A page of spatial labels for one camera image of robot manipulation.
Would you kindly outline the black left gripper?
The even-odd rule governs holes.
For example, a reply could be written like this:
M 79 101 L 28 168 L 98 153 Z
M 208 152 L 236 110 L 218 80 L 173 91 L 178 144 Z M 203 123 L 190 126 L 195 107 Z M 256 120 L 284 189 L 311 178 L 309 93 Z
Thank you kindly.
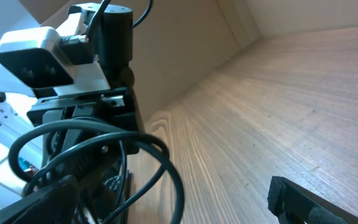
M 42 177 L 46 186 L 66 175 L 74 175 L 82 187 L 101 185 L 103 173 L 95 173 L 108 155 L 132 155 L 144 132 L 135 93 L 130 88 L 94 91 L 67 96 L 41 98 L 27 113 L 35 128 L 26 133 L 26 141 L 44 135 L 42 165 L 61 156 L 61 161 Z

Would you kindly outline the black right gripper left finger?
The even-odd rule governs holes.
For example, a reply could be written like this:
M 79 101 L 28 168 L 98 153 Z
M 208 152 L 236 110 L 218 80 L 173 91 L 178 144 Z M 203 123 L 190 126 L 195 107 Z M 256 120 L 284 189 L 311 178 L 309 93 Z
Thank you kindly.
M 0 210 L 0 223 L 71 223 L 78 201 L 78 182 L 68 175 Z

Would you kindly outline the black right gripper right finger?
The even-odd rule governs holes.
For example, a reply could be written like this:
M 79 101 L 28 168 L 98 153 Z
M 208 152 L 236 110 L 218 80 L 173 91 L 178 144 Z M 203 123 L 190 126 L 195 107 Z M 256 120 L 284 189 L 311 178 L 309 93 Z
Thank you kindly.
M 280 223 L 358 223 L 357 216 L 281 176 L 272 177 L 267 201 L 268 209 Z

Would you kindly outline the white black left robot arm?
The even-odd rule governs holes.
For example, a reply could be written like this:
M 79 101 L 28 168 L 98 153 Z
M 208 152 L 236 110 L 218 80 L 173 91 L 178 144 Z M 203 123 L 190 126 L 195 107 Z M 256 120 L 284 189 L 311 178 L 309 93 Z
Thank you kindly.
M 121 205 L 126 185 L 105 194 L 105 173 L 138 153 L 129 138 L 144 131 L 129 66 L 136 26 L 131 9 L 89 2 L 70 7 L 56 29 L 1 38 L 0 141 L 19 132 L 8 161 L 25 182 L 16 208 Z

